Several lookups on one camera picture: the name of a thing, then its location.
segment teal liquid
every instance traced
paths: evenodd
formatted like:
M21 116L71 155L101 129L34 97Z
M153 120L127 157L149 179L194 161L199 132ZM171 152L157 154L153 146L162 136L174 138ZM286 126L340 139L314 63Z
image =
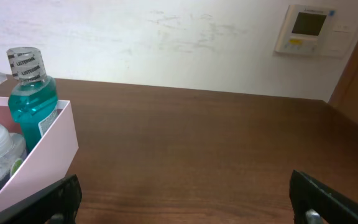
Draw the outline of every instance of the teal liquid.
M55 80L47 76L42 81L16 85L8 106L13 120L20 124L27 144L27 154L41 139L38 123L52 113L58 97Z

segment wooden table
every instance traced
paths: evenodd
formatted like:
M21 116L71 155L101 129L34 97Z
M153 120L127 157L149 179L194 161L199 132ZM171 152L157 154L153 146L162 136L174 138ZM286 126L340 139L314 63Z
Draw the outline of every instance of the wooden table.
M293 223L293 169L358 202L358 128L322 101L57 85L80 145L68 171L83 192L77 223Z

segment pink box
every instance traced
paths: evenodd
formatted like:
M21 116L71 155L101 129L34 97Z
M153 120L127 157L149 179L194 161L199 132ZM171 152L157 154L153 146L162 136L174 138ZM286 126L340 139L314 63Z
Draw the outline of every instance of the pink box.
M20 133L6 97L0 97L0 124ZM78 150L70 101L58 101L58 117L27 156L19 170L0 190L0 212L63 178Z

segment yellow button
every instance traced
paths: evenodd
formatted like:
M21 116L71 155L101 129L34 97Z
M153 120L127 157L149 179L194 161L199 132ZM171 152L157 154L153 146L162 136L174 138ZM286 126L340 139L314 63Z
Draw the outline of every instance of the yellow button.
M301 45L303 41L300 40L300 39L290 39L288 42L289 42L290 44Z

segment wooden door frame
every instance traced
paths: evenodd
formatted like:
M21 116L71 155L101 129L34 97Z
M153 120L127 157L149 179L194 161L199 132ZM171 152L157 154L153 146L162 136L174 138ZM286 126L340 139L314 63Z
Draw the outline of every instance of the wooden door frame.
M346 91L353 82L353 79L358 72L358 41L356 47L353 50L353 53L347 62L345 70L340 77L331 98L329 99L329 104L334 108L337 108L340 104L344 96L346 95Z

